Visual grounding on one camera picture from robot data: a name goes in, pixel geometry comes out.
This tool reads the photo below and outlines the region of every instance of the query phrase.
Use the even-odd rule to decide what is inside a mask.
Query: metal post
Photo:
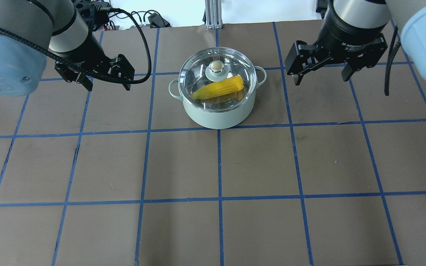
[[[206,28],[223,28],[221,19],[221,0],[205,0]]]

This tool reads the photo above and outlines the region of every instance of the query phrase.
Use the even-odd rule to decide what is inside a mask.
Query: pot lid
[[[203,86],[240,76],[244,81],[241,91],[209,99],[193,99],[191,94]],[[257,83],[252,62],[241,52],[227,47],[208,48],[190,57],[179,74],[179,91],[184,101],[208,112],[225,112],[247,101]]]

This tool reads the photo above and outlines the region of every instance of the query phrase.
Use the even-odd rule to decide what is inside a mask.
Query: cooking pot
[[[257,82],[256,70],[264,73]],[[241,91],[210,99],[193,99],[191,94],[213,82],[241,76],[244,88]],[[241,123],[251,113],[256,99],[256,90],[266,81],[267,73],[241,52],[227,47],[208,48],[191,56],[182,66],[179,78],[169,84],[173,98],[183,102],[188,116],[201,126],[225,129]],[[179,95],[174,94],[178,83]]]

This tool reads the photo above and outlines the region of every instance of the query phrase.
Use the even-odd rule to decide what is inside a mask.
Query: corn
[[[241,91],[244,88],[242,77],[234,76],[223,81],[213,82],[201,87],[191,94],[192,99],[210,99],[218,96],[223,96],[233,92]]]

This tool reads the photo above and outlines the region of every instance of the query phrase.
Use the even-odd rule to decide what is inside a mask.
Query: pot handle
[[[179,83],[179,79],[174,79],[173,81],[170,82],[169,84],[169,93],[170,95],[172,95],[173,98],[179,99],[180,101],[183,101],[183,97],[182,96],[176,96],[173,92],[172,92],[172,84],[174,83]]]
[[[264,84],[264,82],[266,82],[266,79],[267,79],[267,73],[266,73],[266,71],[265,71],[262,67],[260,67],[260,66],[254,66],[254,68],[255,68],[256,70],[260,70],[260,71],[262,71],[262,73],[264,73],[264,79],[263,79],[261,82],[257,83],[257,86],[256,86],[256,89],[257,89],[257,88],[259,88],[262,84]]]

